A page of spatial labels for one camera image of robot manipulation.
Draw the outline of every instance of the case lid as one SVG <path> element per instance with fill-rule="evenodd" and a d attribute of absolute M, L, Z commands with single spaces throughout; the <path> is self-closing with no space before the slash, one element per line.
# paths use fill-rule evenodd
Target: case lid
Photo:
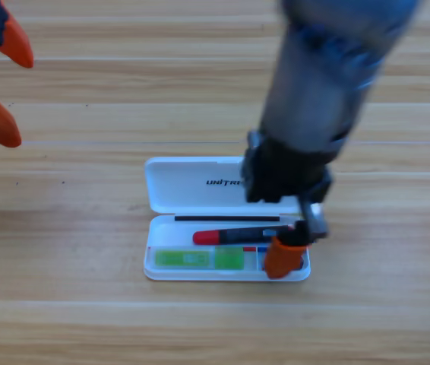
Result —
<path fill-rule="evenodd" d="M 280 203 L 247 203 L 240 178 L 242 157 L 155 157 L 145 164 L 151 208 L 162 214 L 296 214 L 294 197 Z"/>

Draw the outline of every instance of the red marker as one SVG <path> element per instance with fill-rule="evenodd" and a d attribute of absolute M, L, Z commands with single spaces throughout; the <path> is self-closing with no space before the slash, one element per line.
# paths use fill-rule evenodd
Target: red marker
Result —
<path fill-rule="evenodd" d="M 237 243 L 269 243 L 273 236 L 291 230 L 291 226 L 233 228 L 230 230 L 204 230 L 195 232 L 195 245 L 230 245 Z"/>

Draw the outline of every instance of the open plastic case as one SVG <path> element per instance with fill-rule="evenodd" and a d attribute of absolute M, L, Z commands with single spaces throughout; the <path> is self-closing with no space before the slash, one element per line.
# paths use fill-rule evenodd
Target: open plastic case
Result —
<path fill-rule="evenodd" d="M 310 275 L 308 250 L 299 270 L 271 280 L 264 272 L 267 245 L 244 249 L 247 244 L 193 243 L 193 233 L 200 230 L 294 224 L 298 219 L 299 205 L 292 197 L 278 204 L 247 203 L 241 162 L 241 157 L 155 157 L 146 162 L 150 206 L 162 214 L 150 224 L 146 276 L 160 281 L 301 281 Z M 206 217 L 220 220 L 204 221 Z"/>

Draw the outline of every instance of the green item in case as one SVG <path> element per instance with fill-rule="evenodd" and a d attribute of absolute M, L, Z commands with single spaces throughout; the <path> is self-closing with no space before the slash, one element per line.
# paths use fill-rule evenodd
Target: green item in case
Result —
<path fill-rule="evenodd" d="M 188 268 L 208 268 L 210 253 L 208 251 L 179 251 L 161 249 L 156 251 L 156 265 L 185 266 Z"/>
<path fill-rule="evenodd" d="M 244 249 L 243 247 L 217 247 L 215 248 L 216 270 L 243 270 Z"/>

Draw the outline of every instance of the wood grain surface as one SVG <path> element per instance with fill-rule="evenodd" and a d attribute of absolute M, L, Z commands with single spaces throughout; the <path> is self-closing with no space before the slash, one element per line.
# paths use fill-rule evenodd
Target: wood grain surface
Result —
<path fill-rule="evenodd" d="M 144 162 L 240 155 L 280 40 L 272 0 L 10 0 L 0 54 L 0 365 L 429 365 L 430 0 L 334 164 L 298 284 L 143 273 Z"/>

